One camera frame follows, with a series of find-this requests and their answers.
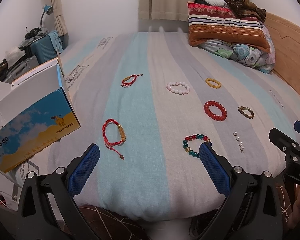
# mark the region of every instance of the red string bracelet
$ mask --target red string bracelet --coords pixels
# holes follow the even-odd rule
[[[143,74],[132,75],[132,76],[128,76],[128,77],[122,79],[122,85],[121,86],[122,87],[129,87],[129,86],[131,86],[136,81],[137,77],[139,77],[139,76],[143,76]],[[129,82],[129,83],[126,83],[126,81],[129,80],[132,77],[133,77],[133,80],[131,82]]]
[[[121,136],[121,141],[119,142],[115,142],[115,143],[110,143],[108,141],[108,138],[106,137],[106,127],[108,126],[109,123],[113,122],[114,124],[116,124],[118,126],[118,129],[119,129],[119,133],[120,133],[120,136]],[[120,158],[124,160],[124,157],[122,154],[120,154],[117,150],[113,149],[112,146],[116,146],[116,145],[119,145],[119,144],[122,144],[126,141],[126,135],[124,133],[124,130],[121,126],[121,124],[119,124],[115,119],[108,119],[105,124],[103,125],[102,127],[102,132],[103,132],[103,139],[105,140],[105,145],[106,147],[109,149],[109,150],[112,150],[112,151],[115,151],[117,154],[119,154]]]
[[[220,115],[216,115],[213,112],[210,111],[209,106],[215,106],[217,108],[220,109],[222,116]],[[215,101],[208,101],[204,104],[204,112],[211,117],[213,120],[217,120],[217,121],[223,121],[227,118],[227,111],[226,109],[219,103],[219,102],[215,102]]]

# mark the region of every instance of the bracelet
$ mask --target bracelet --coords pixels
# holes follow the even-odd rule
[[[186,88],[186,90],[181,91],[181,90],[171,88],[171,86],[178,86],[178,85],[184,86]],[[172,93],[176,93],[176,94],[179,94],[179,95],[185,95],[185,94],[188,94],[190,92],[190,86],[188,84],[186,84],[185,82],[170,82],[170,83],[167,84],[167,89],[169,91],[171,91]]]
[[[217,86],[212,85],[209,81],[215,82],[215,83],[218,84],[218,85],[217,85]],[[212,88],[216,88],[216,89],[221,88],[221,83],[220,83],[219,81],[213,79],[213,78],[207,78],[207,79],[206,79],[206,83],[207,83],[208,86],[210,86],[210,87],[212,87]]]
[[[240,150],[243,153],[244,147],[242,141],[240,141],[240,136],[238,136],[237,132],[234,132],[233,135],[235,136],[235,139],[238,141],[238,144],[240,146]]]
[[[249,111],[251,115],[247,115],[243,110]],[[246,117],[246,118],[248,118],[248,119],[254,118],[254,113],[253,113],[253,111],[252,111],[250,108],[240,106],[240,107],[238,107],[238,111],[239,111],[242,115],[244,115],[244,117]]]
[[[217,108],[220,109],[222,116],[220,115],[216,115],[213,112],[210,111],[209,106],[215,106]],[[222,106],[222,104],[220,104],[219,102],[215,102],[215,101],[208,101],[204,104],[204,112],[211,117],[213,120],[217,120],[217,121],[223,121],[227,118],[227,111],[226,109]]]
[[[106,137],[106,127],[108,126],[109,123],[113,122],[114,124],[116,124],[118,126],[118,129],[119,129],[119,133],[120,133],[120,136],[121,136],[121,141],[119,142],[114,142],[114,143],[110,143],[108,141],[108,138]],[[117,150],[113,149],[112,146],[115,146],[115,145],[119,145],[119,144],[122,144],[126,141],[126,135],[124,133],[124,130],[121,126],[121,124],[119,124],[115,119],[108,119],[105,124],[103,125],[102,127],[102,132],[103,132],[103,139],[105,140],[105,145],[106,147],[109,149],[109,150],[112,150],[112,151],[115,151],[117,154],[119,154],[120,158],[124,160],[124,157],[122,154],[120,154]]]
[[[197,134],[197,135],[190,135],[190,136],[187,136],[184,140],[183,140],[183,148],[186,150],[187,153],[189,153],[189,155],[192,155],[192,157],[197,157],[197,158],[200,158],[199,157],[199,153],[197,152],[194,152],[193,150],[190,149],[190,147],[188,146],[188,141],[192,141],[192,140],[195,140],[195,139],[201,139],[201,140],[205,140],[207,141],[210,146],[212,146],[212,142],[210,142],[210,139],[208,138],[208,136],[204,136],[203,134]]]
[[[140,74],[140,75],[131,75],[131,76],[128,76],[128,77],[122,79],[122,85],[121,86],[122,87],[129,87],[129,86],[131,86],[136,81],[137,77],[139,77],[139,76],[143,76],[143,74]],[[132,77],[133,77],[133,80],[131,82],[129,82],[129,83],[126,83],[126,81],[129,80]]]

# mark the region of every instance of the suitcase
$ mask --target suitcase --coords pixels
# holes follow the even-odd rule
[[[32,55],[37,57],[39,65],[57,57],[50,36],[46,35],[42,38],[35,40],[30,45]]]
[[[11,84],[18,77],[21,77],[23,74],[27,73],[37,66],[39,66],[39,63],[36,56],[27,58],[25,61],[21,62],[11,72],[8,73],[7,78],[4,80],[4,82]]]

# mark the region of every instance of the gray suitcase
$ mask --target gray suitcase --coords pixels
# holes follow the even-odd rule
[[[4,82],[11,84],[18,77],[21,77],[23,74],[27,73],[37,66],[39,66],[39,63],[36,56],[27,58],[25,61],[17,65],[10,73],[8,73],[7,78],[4,80]]]

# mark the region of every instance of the open box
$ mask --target open box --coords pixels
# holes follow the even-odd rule
[[[0,82],[0,170],[8,172],[80,127],[57,58]]]

